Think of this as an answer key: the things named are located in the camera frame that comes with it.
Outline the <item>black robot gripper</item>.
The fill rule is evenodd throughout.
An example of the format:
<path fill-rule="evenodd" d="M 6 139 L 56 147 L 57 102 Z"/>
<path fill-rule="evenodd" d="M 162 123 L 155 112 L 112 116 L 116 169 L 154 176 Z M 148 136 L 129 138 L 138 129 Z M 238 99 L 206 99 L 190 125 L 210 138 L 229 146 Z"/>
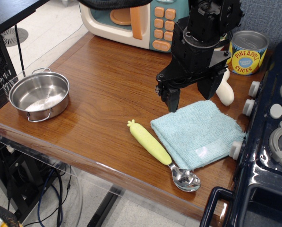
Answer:
<path fill-rule="evenodd" d="M 162 101 L 169 112 L 176 112 L 179 105 L 180 88 L 197 83 L 198 91 L 206 99 L 211 99 L 219 87 L 226 61 L 231 57 L 229 51 L 216 51 L 219 41 L 215 36 L 209 42 L 200 42 L 187 30 L 188 17 L 175 24 L 171 46 L 172 60 L 158 73 L 157 91 L 162 92 Z"/>

